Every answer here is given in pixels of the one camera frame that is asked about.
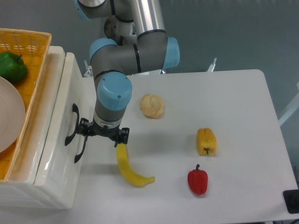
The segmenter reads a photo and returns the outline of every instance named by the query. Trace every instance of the yellow bell pepper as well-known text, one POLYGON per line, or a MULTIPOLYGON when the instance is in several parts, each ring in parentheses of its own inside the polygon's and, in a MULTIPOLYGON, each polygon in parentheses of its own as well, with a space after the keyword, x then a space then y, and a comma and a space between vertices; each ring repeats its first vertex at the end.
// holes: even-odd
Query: yellow bell pepper
POLYGON ((217 140, 210 128, 197 131, 196 147, 200 155, 214 155, 217 151, 217 140))

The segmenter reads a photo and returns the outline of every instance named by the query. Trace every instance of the blue joint cap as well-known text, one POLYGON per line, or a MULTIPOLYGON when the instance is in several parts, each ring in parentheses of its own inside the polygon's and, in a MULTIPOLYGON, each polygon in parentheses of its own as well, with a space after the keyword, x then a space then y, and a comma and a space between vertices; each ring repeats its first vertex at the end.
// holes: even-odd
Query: blue joint cap
POLYGON ((75 6, 76 6, 76 9, 77 9, 77 11, 78 11, 80 17, 81 17, 83 20, 92 20, 92 19, 88 18, 88 17, 84 14, 84 12, 82 11, 82 9, 81 9, 81 7, 80 7, 80 5, 79 5, 79 3, 78 3, 78 0, 74 0, 74 2, 75 2, 75 6))
POLYGON ((180 60, 178 41, 174 37, 168 37, 167 50, 162 69, 172 68, 178 65, 180 60))
POLYGON ((111 111, 124 109, 132 97, 132 83, 122 73, 112 71, 99 82, 97 96, 104 107, 111 111))
POLYGON ((117 43, 112 40, 112 39, 108 39, 108 38, 100 38, 97 39, 96 41, 94 41, 89 48, 89 58, 90 58, 90 62, 92 61, 92 57, 94 55, 95 52, 97 52, 97 50, 101 49, 102 47, 105 47, 107 45, 116 45, 117 43))

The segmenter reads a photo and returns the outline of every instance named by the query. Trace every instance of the bread roll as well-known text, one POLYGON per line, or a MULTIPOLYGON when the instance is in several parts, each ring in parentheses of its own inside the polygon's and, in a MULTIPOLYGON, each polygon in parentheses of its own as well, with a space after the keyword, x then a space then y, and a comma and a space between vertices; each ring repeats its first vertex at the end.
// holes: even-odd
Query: bread roll
POLYGON ((156 95, 145 94, 140 102, 143 114, 148 118, 160 118, 164 112, 164 101, 156 95))

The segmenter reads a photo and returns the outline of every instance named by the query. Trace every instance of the wicker basket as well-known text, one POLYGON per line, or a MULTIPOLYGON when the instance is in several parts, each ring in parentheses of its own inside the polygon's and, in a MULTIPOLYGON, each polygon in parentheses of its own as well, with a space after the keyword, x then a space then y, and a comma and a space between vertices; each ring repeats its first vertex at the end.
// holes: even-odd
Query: wicker basket
POLYGON ((25 104, 24 125, 17 140, 0 153, 0 183, 8 181, 15 160, 19 154, 21 142, 30 117, 32 105, 40 80, 45 56, 51 43, 51 34, 19 29, 0 28, 0 53, 11 51, 22 55, 28 68, 27 77, 14 85, 25 104))

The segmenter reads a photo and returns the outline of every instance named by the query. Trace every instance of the banana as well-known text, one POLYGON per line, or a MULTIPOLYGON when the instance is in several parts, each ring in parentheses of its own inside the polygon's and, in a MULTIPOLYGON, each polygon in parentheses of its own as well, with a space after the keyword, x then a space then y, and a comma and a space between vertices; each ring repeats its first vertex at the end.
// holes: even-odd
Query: banana
POLYGON ((149 183, 155 182, 154 176, 152 177, 141 176, 135 173, 134 170, 132 170, 128 162, 126 145, 124 144, 117 145, 116 156, 117 156, 118 167, 121 171, 121 174, 129 183, 133 184, 136 187, 144 187, 149 183))

